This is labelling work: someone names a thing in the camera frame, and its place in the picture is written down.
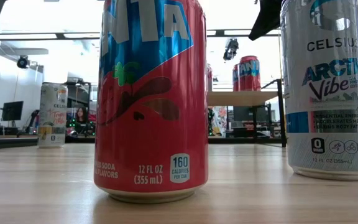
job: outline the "dark hair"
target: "dark hair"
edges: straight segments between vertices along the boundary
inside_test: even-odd
[[[75,113],[75,120],[77,122],[80,122],[80,118],[78,117],[79,110],[82,110],[82,113],[83,113],[83,121],[82,122],[86,122],[86,120],[88,119],[88,112],[86,110],[86,107],[78,108],[77,112]]]

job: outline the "security camera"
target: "security camera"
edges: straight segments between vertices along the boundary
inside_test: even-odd
[[[17,61],[17,66],[22,69],[27,69],[29,68],[29,65],[30,65],[29,56],[21,55]]]
[[[228,38],[226,42],[226,50],[223,55],[223,60],[232,60],[237,55],[239,43],[236,38]]]

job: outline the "white energy drink can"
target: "white energy drink can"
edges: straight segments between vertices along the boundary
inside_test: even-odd
[[[357,0],[287,0],[281,23],[290,166],[358,180]]]
[[[38,129],[39,147],[62,147],[65,144],[67,98],[66,85],[42,84]]]

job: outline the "table surface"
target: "table surface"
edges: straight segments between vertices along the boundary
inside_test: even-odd
[[[285,149],[211,145],[209,181],[185,200],[117,202],[93,184],[93,145],[0,149],[0,223],[357,223],[358,182],[295,175]]]
[[[277,97],[276,91],[209,91],[208,106],[260,106]]]

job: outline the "soda can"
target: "soda can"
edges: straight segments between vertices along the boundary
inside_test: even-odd
[[[208,179],[206,27],[195,0],[106,0],[95,184],[162,203]]]
[[[206,65],[207,91],[213,91],[213,71],[210,64]]]
[[[259,60],[256,56],[245,56],[239,64],[240,91],[260,91]]]
[[[301,175],[358,180],[358,5],[282,4],[288,161]]]
[[[233,91],[240,90],[239,83],[239,65],[235,65],[233,68]]]
[[[38,128],[39,148],[62,147],[65,144],[67,98],[66,85],[42,84]]]

